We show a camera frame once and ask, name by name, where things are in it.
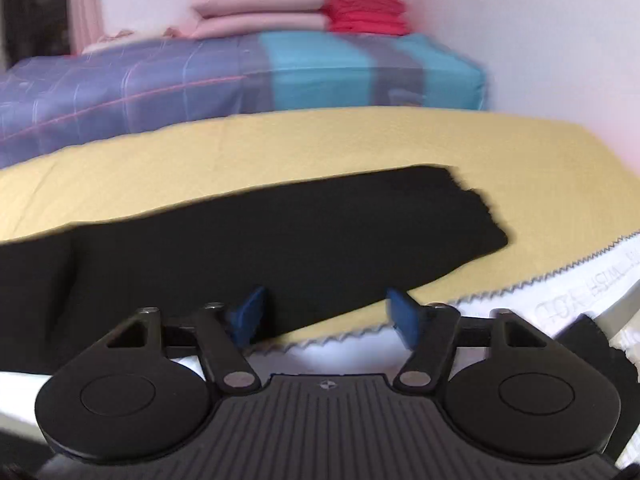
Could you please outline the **yellow quilted bed cover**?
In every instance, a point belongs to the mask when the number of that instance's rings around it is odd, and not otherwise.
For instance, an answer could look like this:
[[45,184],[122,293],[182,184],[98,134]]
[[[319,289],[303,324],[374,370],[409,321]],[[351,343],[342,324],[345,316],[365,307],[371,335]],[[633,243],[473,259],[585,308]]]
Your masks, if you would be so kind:
[[[542,278],[639,232],[639,180],[566,122],[420,108],[336,108],[190,122],[63,148],[1,173],[1,247],[267,186],[444,167],[480,194],[506,247],[410,289],[478,297]],[[382,300],[274,337],[382,321]]]

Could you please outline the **blue plaid folded quilt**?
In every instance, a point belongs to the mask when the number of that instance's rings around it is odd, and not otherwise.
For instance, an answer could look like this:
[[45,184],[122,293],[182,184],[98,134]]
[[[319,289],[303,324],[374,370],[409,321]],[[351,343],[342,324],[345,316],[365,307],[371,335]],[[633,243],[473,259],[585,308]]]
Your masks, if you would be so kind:
[[14,65],[1,78],[1,163],[236,114],[486,103],[484,70],[420,34],[152,40]]

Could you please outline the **folded pink satin bedding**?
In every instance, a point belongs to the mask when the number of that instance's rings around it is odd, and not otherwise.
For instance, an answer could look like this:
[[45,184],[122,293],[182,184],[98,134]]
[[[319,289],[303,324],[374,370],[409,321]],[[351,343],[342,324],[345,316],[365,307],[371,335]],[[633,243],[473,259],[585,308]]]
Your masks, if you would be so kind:
[[224,38],[274,30],[323,30],[326,0],[191,0],[176,35],[189,39]]

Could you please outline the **folded red cloth stack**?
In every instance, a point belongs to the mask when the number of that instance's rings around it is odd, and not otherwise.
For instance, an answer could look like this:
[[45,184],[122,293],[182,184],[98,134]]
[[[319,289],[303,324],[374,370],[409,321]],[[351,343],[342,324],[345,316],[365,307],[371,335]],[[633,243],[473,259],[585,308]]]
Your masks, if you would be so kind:
[[412,32],[404,0],[326,0],[323,12],[331,32],[394,37]]

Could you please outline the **pink patterned curtain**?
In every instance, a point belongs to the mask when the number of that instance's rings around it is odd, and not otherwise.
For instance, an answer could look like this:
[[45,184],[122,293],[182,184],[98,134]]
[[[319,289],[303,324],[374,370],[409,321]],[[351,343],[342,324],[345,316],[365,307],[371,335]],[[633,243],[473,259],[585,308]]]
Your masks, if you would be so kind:
[[67,0],[70,47],[81,54],[104,34],[101,0]]

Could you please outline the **cream pillow by wall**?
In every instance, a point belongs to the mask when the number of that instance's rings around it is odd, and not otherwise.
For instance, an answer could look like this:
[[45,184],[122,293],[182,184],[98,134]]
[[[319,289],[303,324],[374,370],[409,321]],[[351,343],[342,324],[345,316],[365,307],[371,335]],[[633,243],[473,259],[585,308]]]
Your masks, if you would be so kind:
[[133,44],[144,44],[149,41],[179,38],[180,32],[175,27],[142,30],[135,32],[130,29],[123,29],[114,36],[103,36],[94,44],[89,44],[81,51],[82,55],[93,54],[100,51],[117,49],[132,46]]

